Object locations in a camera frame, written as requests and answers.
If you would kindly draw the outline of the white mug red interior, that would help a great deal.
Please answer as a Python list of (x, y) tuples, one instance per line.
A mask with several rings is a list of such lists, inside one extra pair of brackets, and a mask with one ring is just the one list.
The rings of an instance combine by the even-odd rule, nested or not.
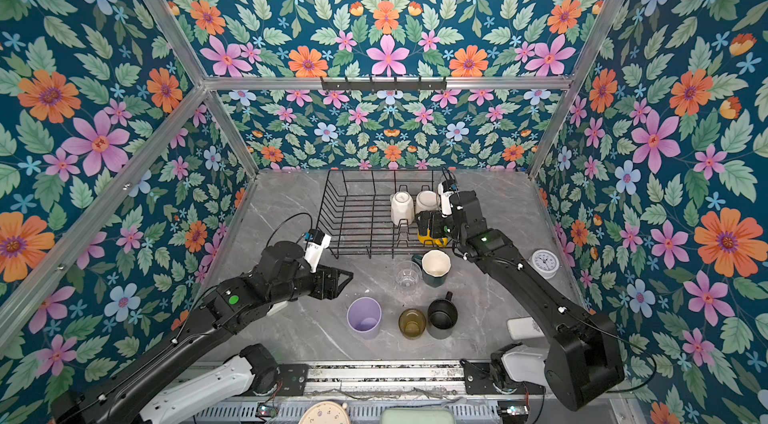
[(415, 214), (422, 212), (439, 211), (441, 209), (440, 196), (431, 190), (419, 192), (415, 199)]

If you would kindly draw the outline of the cream white octagonal mug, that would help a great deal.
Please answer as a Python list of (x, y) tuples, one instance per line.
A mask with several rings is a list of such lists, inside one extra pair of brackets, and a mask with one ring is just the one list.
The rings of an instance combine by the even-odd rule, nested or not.
[(408, 226), (415, 219), (413, 197), (405, 190), (399, 190), (390, 196), (390, 216), (395, 227)]

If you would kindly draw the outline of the lilac plastic cup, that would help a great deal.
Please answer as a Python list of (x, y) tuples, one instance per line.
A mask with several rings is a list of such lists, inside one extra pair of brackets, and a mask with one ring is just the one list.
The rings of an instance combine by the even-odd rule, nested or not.
[(382, 316), (379, 302), (371, 297), (360, 297), (353, 301), (346, 314), (347, 324), (352, 331), (367, 340), (378, 335)]

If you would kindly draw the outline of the green mug white interior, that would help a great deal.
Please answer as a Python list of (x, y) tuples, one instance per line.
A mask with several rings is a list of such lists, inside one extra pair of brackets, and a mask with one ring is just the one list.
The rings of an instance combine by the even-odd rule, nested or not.
[(433, 288), (441, 287), (451, 270), (451, 259), (441, 250), (413, 254), (411, 261), (421, 269), (424, 282)]

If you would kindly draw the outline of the clear glass cup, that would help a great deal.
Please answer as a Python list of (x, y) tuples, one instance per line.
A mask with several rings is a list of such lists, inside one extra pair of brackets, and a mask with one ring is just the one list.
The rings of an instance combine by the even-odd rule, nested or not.
[(421, 287), (421, 271), (413, 268), (402, 268), (395, 276), (396, 288), (403, 294), (413, 294)]

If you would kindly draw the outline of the yellow plastic mug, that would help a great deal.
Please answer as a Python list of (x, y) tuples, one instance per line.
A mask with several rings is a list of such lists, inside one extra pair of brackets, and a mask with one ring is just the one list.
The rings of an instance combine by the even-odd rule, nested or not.
[(450, 237), (446, 236), (440, 227), (425, 227), (418, 229), (418, 240), (425, 247), (446, 247)]

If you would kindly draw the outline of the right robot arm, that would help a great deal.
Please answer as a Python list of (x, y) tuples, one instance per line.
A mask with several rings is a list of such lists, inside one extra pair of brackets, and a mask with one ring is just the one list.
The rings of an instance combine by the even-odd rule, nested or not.
[(543, 386), (577, 411), (625, 380), (613, 320), (589, 313), (550, 284), (506, 234), (487, 225), (475, 192), (443, 196), (441, 205), (439, 211), (416, 215), (419, 233), (431, 240), (446, 238), (456, 256), (501, 284), (547, 341), (543, 347), (514, 344), (502, 353), (512, 381)]

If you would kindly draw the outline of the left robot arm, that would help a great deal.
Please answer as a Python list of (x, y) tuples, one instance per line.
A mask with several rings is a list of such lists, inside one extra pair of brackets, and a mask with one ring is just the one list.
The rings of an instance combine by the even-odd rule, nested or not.
[(262, 344), (243, 348), (216, 369), (175, 384), (192, 364), (282, 304), (309, 296), (339, 297), (353, 273), (320, 264), (323, 251), (281, 241), (265, 248), (248, 272), (204, 293), (181, 326), (160, 345), (84, 393), (52, 404), (55, 423), (181, 423), (229, 397), (271, 393), (278, 365)]

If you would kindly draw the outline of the black mug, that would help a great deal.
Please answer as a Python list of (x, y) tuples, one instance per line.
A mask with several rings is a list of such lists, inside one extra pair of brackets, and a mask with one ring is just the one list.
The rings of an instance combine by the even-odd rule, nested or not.
[(448, 291), (443, 298), (432, 301), (427, 310), (429, 334), (438, 340), (448, 338), (458, 322), (458, 310), (453, 303), (453, 293)]

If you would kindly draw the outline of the small white alarm clock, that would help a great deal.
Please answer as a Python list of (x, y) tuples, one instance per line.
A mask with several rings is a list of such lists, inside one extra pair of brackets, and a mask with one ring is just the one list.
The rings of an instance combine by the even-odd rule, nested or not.
[(547, 249), (536, 250), (530, 259), (530, 264), (544, 278), (554, 278), (560, 269), (560, 259)]

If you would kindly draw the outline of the round beige plate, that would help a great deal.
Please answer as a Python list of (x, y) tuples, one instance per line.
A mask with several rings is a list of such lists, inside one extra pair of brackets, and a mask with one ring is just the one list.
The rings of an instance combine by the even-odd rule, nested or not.
[(299, 424), (350, 424), (345, 404), (321, 401), (311, 405), (301, 416)]

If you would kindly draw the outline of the white box right side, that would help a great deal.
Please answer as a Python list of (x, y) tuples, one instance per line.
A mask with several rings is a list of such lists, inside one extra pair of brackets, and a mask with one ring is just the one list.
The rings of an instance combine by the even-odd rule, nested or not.
[(509, 319), (506, 323), (510, 337), (515, 341), (544, 338), (544, 332), (532, 317)]

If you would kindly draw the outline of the aluminium front rail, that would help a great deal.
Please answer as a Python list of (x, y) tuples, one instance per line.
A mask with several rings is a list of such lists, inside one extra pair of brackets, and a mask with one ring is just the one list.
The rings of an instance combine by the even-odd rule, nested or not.
[[(507, 396), (469, 395), (465, 391), (460, 359), (448, 360), (320, 360), (289, 362), (307, 364), (309, 379), (303, 396), (338, 395), (352, 399), (377, 397), (405, 397), (422, 395), (434, 398), (444, 396)], [(242, 392), (256, 396), (252, 383)], [(544, 396), (552, 399), (554, 393), (546, 388), (543, 395), (509, 395), (511, 398)]]

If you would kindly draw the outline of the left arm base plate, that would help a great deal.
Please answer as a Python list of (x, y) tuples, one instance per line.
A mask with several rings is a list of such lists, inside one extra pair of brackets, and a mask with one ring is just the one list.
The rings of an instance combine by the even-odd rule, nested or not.
[(254, 388), (254, 394), (270, 398), (303, 396), (309, 369), (307, 364), (280, 364), (273, 372), (272, 384), (259, 384)]

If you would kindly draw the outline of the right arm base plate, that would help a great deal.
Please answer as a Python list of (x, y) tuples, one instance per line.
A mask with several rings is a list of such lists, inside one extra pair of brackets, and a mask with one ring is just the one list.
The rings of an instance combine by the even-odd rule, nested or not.
[(498, 360), (460, 359), (465, 391), (469, 395), (543, 395), (546, 388), (530, 382), (514, 381)]

